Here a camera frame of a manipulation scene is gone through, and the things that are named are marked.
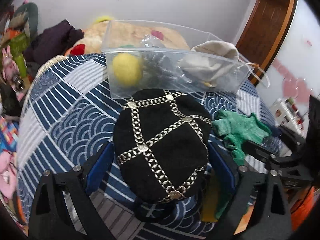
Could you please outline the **green knit glove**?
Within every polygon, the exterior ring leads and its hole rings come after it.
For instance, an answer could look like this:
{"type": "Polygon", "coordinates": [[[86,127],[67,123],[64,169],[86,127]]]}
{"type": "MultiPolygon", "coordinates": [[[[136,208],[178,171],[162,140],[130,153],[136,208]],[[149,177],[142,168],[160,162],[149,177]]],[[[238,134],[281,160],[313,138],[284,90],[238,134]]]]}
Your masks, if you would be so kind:
{"type": "Polygon", "coordinates": [[[213,132],[223,139],[225,148],[229,150],[237,165],[243,165],[245,156],[242,150],[244,142],[250,140],[259,145],[263,139],[272,135],[271,130],[259,121],[255,113],[249,116],[232,111],[219,110],[212,122],[213,132]]]}

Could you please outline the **black hat with chain pattern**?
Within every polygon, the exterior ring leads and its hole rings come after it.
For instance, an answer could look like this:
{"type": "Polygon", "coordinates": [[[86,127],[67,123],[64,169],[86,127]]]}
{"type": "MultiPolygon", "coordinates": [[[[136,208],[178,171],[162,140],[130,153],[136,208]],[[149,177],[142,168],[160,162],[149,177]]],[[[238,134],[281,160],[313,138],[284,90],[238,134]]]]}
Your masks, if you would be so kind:
{"type": "Polygon", "coordinates": [[[191,95],[144,89],[125,103],[113,131],[121,176],[134,212],[158,223],[197,194],[208,164],[209,113],[191,95]]]}

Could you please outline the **grey knit item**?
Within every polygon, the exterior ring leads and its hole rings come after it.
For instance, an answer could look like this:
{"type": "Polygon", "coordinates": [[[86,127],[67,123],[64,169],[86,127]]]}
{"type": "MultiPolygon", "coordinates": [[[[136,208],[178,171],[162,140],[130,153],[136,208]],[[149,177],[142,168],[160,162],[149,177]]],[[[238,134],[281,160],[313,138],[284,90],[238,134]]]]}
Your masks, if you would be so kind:
{"type": "Polygon", "coordinates": [[[177,54],[164,53],[162,50],[165,45],[159,38],[151,34],[145,35],[140,45],[149,49],[141,53],[141,85],[148,88],[172,89],[174,85],[191,83],[191,79],[186,77],[182,68],[177,65],[177,54]]]}

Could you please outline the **yellow soft ball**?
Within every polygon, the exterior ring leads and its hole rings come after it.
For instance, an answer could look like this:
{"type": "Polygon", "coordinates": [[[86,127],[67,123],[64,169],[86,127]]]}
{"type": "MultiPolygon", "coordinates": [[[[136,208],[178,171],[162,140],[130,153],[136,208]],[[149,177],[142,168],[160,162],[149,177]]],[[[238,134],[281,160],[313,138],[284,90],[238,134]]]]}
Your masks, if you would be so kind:
{"type": "Polygon", "coordinates": [[[112,70],[120,85],[132,87],[137,85],[143,77],[143,61],[138,56],[120,53],[113,58],[112,70]]]}

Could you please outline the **orange jacket sleeve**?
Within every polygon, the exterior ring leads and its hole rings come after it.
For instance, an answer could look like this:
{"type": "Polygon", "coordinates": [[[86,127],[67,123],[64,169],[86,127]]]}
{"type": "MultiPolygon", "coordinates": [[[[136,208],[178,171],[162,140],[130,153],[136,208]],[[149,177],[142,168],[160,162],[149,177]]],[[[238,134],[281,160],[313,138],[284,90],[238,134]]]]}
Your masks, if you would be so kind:
{"type": "Polygon", "coordinates": [[[314,191],[315,188],[313,186],[309,189],[304,189],[299,194],[295,204],[291,207],[291,225],[293,231],[296,231],[300,227],[313,208],[314,191]]]}

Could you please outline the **blue white patterned bedspread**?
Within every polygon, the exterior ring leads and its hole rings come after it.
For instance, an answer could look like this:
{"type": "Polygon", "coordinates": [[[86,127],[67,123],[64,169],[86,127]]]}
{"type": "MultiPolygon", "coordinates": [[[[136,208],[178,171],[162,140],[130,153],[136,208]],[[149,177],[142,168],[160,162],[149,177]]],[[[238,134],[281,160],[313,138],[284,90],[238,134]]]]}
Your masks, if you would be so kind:
{"type": "MultiPolygon", "coordinates": [[[[103,54],[69,57],[38,71],[24,102],[17,146],[26,216],[45,170],[68,171],[111,141],[125,100],[111,97],[106,73],[103,54]]],[[[178,204],[164,222],[139,221],[116,163],[93,193],[93,203],[117,239],[204,239],[213,227],[200,221],[200,196],[178,204]]]]}

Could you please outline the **pink plush on floor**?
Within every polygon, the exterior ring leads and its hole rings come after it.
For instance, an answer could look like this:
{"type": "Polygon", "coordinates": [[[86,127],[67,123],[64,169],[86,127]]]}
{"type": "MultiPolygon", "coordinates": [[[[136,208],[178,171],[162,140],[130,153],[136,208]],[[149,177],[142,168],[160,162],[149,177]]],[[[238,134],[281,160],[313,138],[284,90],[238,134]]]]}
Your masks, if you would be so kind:
{"type": "Polygon", "coordinates": [[[5,198],[12,199],[17,189],[17,167],[15,152],[1,152],[1,193],[5,198]]]}

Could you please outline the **white wardrobe with hearts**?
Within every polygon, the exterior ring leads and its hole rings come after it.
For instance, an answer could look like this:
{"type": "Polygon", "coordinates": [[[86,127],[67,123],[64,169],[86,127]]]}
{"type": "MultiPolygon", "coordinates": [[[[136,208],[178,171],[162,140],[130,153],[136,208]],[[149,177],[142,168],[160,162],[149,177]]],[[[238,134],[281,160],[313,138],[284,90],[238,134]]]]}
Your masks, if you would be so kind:
{"type": "Polygon", "coordinates": [[[309,96],[319,98],[319,20],[306,0],[298,0],[293,20],[281,48],[266,71],[270,86],[257,91],[271,107],[279,98],[293,98],[303,116],[303,134],[309,125],[309,96]]]}

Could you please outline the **clear plastic storage box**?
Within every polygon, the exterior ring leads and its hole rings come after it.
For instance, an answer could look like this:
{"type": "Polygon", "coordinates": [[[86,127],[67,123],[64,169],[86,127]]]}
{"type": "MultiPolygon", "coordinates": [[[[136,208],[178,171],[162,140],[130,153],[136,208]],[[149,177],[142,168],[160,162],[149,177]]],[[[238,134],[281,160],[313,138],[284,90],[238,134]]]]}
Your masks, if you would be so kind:
{"type": "Polygon", "coordinates": [[[114,99],[149,88],[236,93],[253,69],[212,33],[155,21],[110,21],[101,51],[114,99]]]}

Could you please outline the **pink rabbit plush toy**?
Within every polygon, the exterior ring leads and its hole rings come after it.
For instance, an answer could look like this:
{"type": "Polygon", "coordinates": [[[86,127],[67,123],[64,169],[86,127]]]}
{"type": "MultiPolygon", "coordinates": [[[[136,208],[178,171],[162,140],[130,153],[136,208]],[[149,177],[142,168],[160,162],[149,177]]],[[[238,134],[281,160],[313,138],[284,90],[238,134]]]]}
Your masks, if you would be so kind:
{"type": "Polygon", "coordinates": [[[13,60],[9,45],[7,45],[6,48],[2,49],[2,54],[3,79],[4,81],[9,82],[11,85],[17,86],[17,80],[19,78],[20,72],[18,69],[18,65],[13,60]]]}

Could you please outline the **beige patchwork fleece blanket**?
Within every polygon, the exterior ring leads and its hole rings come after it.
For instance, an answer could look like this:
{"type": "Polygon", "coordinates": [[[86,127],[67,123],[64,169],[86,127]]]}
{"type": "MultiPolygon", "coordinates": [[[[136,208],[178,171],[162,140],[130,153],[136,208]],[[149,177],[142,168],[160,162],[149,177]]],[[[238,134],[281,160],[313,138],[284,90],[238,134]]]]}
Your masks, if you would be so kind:
{"type": "Polygon", "coordinates": [[[165,48],[189,50],[184,37],[176,30],[167,27],[143,27],[131,23],[103,21],[94,23],[84,31],[84,37],[65,52],[69,55],[82,55],[101,52],[102,46],[118,48],[123,46],[138,47],[142,39],[153,36],[160,40],[165,48]]]}

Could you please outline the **dark purple clothing pile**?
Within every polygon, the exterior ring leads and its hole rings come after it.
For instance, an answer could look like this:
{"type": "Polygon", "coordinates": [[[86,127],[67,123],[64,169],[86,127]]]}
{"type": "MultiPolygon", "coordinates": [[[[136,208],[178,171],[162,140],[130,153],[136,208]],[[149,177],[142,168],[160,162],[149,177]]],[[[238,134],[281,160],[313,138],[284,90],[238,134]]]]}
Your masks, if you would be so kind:
{"type": "Polygon", "coordinates": [[[63,55],[82,38],[84,32],[81,29],[75,29],[67,20],[63,20],[35,37],[23,51],[23,56],[26,62],[35,62],[41,66],[57,55],[63,55]]]}

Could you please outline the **brown wooden door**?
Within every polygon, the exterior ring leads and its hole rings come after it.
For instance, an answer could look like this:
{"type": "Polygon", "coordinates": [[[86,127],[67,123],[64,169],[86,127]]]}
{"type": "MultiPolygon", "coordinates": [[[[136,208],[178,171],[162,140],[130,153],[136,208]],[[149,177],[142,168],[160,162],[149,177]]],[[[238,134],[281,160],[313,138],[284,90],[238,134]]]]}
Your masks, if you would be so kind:
{"type": "Polygon", "coordinates": [[[298,0],[256,0],[236,47],[266,71],[289,31],[298,0]]]}

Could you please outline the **green grey dinosaur plush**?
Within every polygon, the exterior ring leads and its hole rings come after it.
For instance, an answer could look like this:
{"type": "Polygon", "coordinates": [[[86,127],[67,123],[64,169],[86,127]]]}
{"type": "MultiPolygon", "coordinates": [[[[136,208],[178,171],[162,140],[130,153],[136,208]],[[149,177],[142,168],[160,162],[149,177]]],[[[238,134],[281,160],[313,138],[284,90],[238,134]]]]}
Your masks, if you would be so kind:
{"type": "Polygon", "coordinates": [[[21,29],[30,40],[37,36],[39,10],[35,3],[28,2],[17,8],[9,23],[10,29],[21,29]]]}

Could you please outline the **white drawstring pouch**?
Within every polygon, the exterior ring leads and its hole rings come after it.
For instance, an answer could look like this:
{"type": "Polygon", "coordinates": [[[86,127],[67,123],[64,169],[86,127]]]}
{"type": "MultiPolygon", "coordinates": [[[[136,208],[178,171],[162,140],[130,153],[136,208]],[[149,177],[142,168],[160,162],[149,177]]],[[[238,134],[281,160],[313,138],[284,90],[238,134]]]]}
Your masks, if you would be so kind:
{"type": "Polygon", "coordinates": [[[249,75],[260,78],[254,68],[265,73],[256,63],[240,59],[236,46],[225,41],[199,44],[177,62],[185,76],[204,90],[236,93],[249,75]]]}

